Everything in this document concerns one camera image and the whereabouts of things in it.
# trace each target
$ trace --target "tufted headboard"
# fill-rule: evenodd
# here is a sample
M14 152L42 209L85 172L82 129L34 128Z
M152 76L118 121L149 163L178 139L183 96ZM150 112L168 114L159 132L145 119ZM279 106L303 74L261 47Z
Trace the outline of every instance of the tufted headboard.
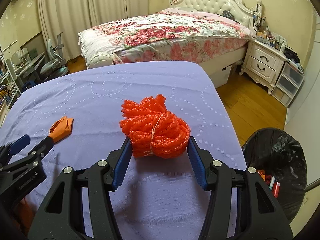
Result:
M253 28L253 11L244 6L242 0L170 0L171 8L188 7L203 12L215 13L222 15L227 10L233 14L235 21L246 26L250 30Z

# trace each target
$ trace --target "orange foam fruit net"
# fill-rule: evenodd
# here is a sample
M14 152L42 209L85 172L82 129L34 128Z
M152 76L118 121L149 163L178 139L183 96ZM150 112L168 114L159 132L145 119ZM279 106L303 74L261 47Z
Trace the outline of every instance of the orange foam fruit net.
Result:
M125 100L120 121L122 132L130 138L134 157L154 154L175 158L187 147L190 127L181 118L167 111L163 95L144 98L140 104Z

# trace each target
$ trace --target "curtain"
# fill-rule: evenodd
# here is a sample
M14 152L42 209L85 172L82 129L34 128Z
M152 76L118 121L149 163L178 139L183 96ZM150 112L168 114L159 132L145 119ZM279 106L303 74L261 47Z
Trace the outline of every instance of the curtain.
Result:
M57 45L63 34L63 56L68 61L81 54L79 32L93 26L148 14L149 0L38 0L44 42Z
M81 54L77 34L92 27L88 0L38 0L41 30L45 43L57 45L61 32L63 56L68 61Z

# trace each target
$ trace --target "yellow wall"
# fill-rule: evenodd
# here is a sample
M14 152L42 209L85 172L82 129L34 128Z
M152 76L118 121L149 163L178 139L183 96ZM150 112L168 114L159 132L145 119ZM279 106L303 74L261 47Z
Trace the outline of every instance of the yellow wall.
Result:
M254 9L256 6L256 0L243 1L248 8ZM314 17L312 4L309 0L262 0L262 2L270 30L287 39L288 45L298 53L303 65L314 31L312 30ZM150 0L150 13L168 7L169 0Z
M18 0L15 4L10 3L0 19L1 48L4 49L18 40L10 48L10 52L14 53L40 32L37 0ZM9 58L8 53L4 53L4 57Z

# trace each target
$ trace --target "trash can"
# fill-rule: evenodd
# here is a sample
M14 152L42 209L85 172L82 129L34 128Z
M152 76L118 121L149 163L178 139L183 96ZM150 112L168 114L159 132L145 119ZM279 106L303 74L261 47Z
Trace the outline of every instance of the trash can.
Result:
M307 184L307 164L302 147L286 132L276 128L256 131L242 146L247 164L280 182L278 202L289 222L298 213Z

